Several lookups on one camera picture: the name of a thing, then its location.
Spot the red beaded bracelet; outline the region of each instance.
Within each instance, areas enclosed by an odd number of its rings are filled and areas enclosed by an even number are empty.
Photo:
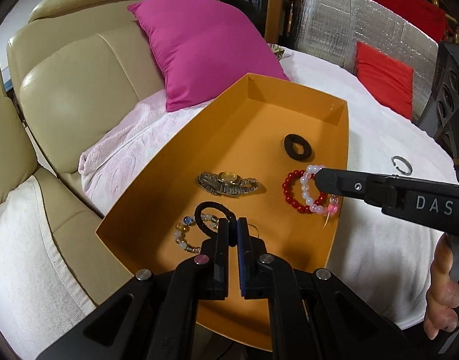
[[[295,208],[301,214],[313,214],[310,206],[300,204],[295,198],[293,198],[292,196],[293,193],[291,192],[291,189],[290,189],[292,186],[291,184],[294,181],[303,177],[305,172],[306,172],[305,170],[295,170],[291,173],[288,173],[288,177],[286,177],[286,180],[283,183],[282,187],[283,187],[286,203],[291,204],[291,206]],[[312,174],[310,178],[314,180],[314,177],[315,175]],[[325,204],[327,197],[328,197],[327,193],[320,192],[318,198],[314,201],[314,204],[316,206]],[[327,208],[325,208],[325,211],[322,212],[322,214],[326,214],[326,213],[327,213]]]

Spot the gold watch face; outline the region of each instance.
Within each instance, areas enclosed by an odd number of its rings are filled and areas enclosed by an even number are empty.
[[[218,175],[218,178],[229,184],[237,184],[240,182],[240,177],[236,173],[230,173],[230,172],[221,172]]]

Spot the red cloth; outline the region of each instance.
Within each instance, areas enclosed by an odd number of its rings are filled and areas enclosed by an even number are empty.
[[[411,120],[413,112],[413,69],[411,67],[358,42],[356,77],[379,104]]]
[[[436,42],[445,37],[446,13],[426,0],[373,0],[400,15]]]

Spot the beige leather sofa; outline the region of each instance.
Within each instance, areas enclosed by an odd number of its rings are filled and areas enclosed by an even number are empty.
[[[61,181],[89,207],[82,152],[164,88],[146,35],[126,7],[141,0],[44,0],[9,41],[14,91]]]
[[[102,303],[131,276],[96,236],[98,215],[38,164],[16,109],[5,96],[0,72],[0,204],[9,191],[34,175],[60,253],[89,297]],[[1,336],[0,347],[5,348]]]
[[[78,160],[138,101],[164,88],[146,35],[126,9],[138,1],[44,0],[9,41],[17,100],[58,178],[38,164],[0,73],[0,203],[30,175],[37,178],[54,241],[97,305],[130,274],[96,236],[101,215],[83,194]],[[197,327],[195,355],[210,337]],[[16,358],[1,334],[0,350]]]

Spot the screw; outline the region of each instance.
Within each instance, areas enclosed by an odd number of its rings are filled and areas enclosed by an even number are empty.
[[[137,273],[136,273],[136,278],[138,280],[148,280],[150,277],[151,277],[152,273],[149,269],[140,269]]]
[[[275,260],[275,257],[269,253],[265,253],[260,256],[260,261],[263,264],[271,264],[274,260]]]
[[[199,266],[202,266],[203,264],[207,264],[209,262],[209,257],[205,254],[198,254],[194,258],[194,262],[197,263]]]
[[[328,280],[331,277],[331,272],[325,268],[316,271],[316,277],[320,280]]]

